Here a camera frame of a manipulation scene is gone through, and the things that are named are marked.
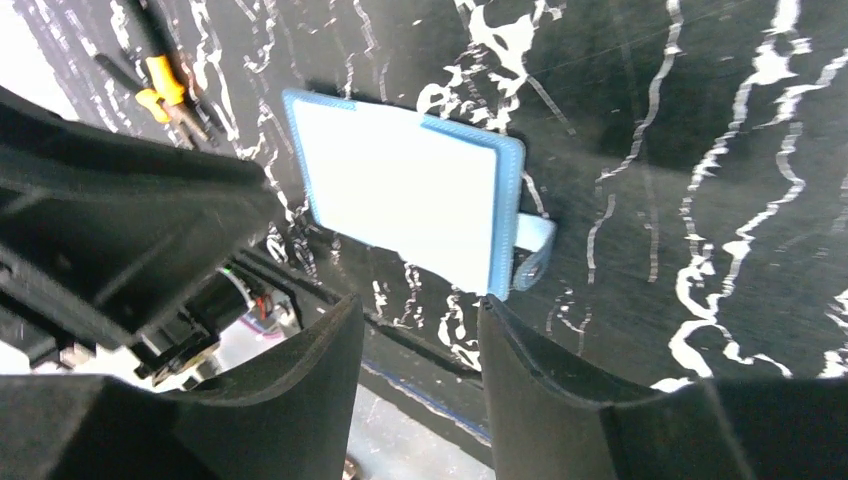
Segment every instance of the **tool handle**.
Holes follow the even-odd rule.
[[[108,73],[112,78],[115,79],[122,87],[126,88],[132,93],[138,93],[144,90],[144,85],[141,84],[138,80],[133,79],[133,77],[124,71],[123,68],[118,66],[115,62],[112,61],[111,58],[103,55],[102,53],[98,53],[94,55],[94,61],[97,62],[97,65],[103,69],[104,72]]]
[[[159,31],[142,8],[139,0],[118,0],[127,16],[127,35],[130,45],[140,49],[142,59],[161,57],[167,53]]]

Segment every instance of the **floor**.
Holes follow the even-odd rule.
[[[0,32],[0,63],[26,65],[27,69],[26,74],[20,68],[0,71],[0,85],[66,119],[76,119],[26,23],[17,17],[10,2],[0,2]],[[270,347],[242,329],[246,330],[235,324],[223,336],[221,363],[227,368]],[[135,359],[129,352],[98,352],[98,358],[85,364],[80,373],[108,373],[146,388],[132,377],[134,366]],[[26,356],[0,342],[0,374],[28,372]],[[163,386],[178,384],[174,381]],[[363,480],[495,478],[490,468],[361,386],[357,390],[348,449],[362,464]],[[438,464],[431,462],[433,458],[440,459]]]

